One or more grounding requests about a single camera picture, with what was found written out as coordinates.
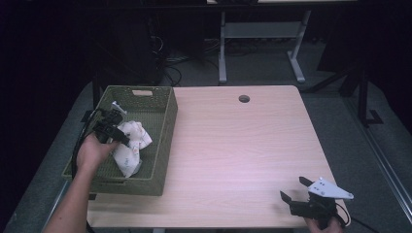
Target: dark background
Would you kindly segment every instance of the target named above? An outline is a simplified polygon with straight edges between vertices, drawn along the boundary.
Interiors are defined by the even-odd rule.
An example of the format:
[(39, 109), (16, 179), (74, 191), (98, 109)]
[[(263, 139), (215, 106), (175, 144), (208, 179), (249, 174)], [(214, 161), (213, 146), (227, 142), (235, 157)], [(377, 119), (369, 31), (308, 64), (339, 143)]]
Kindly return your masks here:
[[(327, 42), (322, 70), (339, 72), (354, 59), (367, 61), (370, 79), (385, 92), (410, 132), (411, 10), (409, 1), (315, 10), (305, 36), (309, 42)], [(156, 29), (169, 46), (201, 58), (201, 40), (219, 35), (217, 16), (164, 14)], [(0, 229), (16, 208), (76, 97), (93, 77), (97, 76), (102, 85), (119, 83), (120, 77), (126, 77), (121, 83), (127, 84), (159, 81), (159, 64), (148, 39), (151, 32), (142, 26), (149, 17), (86, 14), (69, 1), (0, 0), (2, 138), (7, 139), (2, 140), (0, 155)], [(141, 27), (139, 34), (128, 33), (129, 26)], [(177, 39), (183, 33), (189, 35), (188, 31), (194, 36), (187, 41)], [(121, 63), (108, 58), (90, 35), (102, 39), (99, 45), (117, 52)], [(140, 52), (127, 53), (136, 45)], [(133, 71), (128, 70), (131, 66), (135, 67)]]

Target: desk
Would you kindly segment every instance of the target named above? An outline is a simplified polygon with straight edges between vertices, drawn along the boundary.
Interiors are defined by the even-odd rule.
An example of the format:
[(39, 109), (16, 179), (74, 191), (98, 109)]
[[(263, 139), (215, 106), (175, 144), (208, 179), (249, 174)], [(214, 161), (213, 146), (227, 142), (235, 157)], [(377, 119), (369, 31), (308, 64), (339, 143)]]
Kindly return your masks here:
[[(291, 216), (279, 191), (305, 201), (299, 176), (334, 178), (297, 89), (178, 87), (175, 94), (179, 111), (163, 195), (99, 193), (88, 203), (90, 225), (305, 226), (303, 218)], [(250, 101), (240, 102), (241, 95)]]
[[(340, 2), (356, 0), (259, 0), (260, 5), (273, 3), (298, 3), (298, 2)], [(224, 58), (224, 43), (226, 38), (295, 38), (296, 43), (292, 50), (288, 51), (288, 60), (291, 63), (296, 80), (305, 82), (305, 77), (297, 62), (297, 54), (305, 35), (311, 11), (304, 13), (301, 21), (288, 22), (226, 22), (222, 12), (221, 22), (221, 49), (219, 54), (219, 82), (226, 83), (226, 66)]]

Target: green basket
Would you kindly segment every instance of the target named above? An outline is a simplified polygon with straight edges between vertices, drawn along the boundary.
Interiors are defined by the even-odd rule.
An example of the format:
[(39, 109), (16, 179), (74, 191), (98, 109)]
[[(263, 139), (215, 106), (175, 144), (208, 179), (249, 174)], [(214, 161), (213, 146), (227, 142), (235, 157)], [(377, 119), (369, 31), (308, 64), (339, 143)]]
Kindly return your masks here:
[[(140, 151), (143, 163), (137, 174), (125, 178), (115, 159), (110, 155), (102, 163), (91, 184), (91, 192), (160, 196), (169, 161), (170, 146), (178, 112), (172, 87), (116, 86), (110, 85), (103, 94), (97, 108), (110, 110), (117, 103), (127, 111), (123, 122), (135, 120), (151, 136), (153, 142)], [(91, 120), (87, 132), (101, 118), (99, 112)], [(71, 181), (71, 161), (62, 174)]]

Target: white fabric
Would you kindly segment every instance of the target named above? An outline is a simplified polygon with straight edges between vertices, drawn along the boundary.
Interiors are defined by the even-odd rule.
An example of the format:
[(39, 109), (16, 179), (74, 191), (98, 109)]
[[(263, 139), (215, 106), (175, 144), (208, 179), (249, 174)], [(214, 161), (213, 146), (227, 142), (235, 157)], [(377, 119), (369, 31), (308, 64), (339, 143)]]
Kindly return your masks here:
[(140, 150), (147, 147), (152, 138), (142, 127), (141, 122), (134, 120), (125, 122), (118, 127), (129, 139), (128, 147), (124, 144), (119, 145), (113, 152), (113, 158), (126, 178), (136, 174), (142, 163)]

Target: person's forearm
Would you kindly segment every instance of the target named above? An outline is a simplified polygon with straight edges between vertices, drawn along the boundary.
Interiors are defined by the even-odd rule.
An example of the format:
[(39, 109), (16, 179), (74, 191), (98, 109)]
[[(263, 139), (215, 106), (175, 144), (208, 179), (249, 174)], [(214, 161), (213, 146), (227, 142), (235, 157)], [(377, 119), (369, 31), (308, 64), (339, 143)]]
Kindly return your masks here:
[(79, 170), (45, 232), (86, 232), (88, 193), (94, 172)]

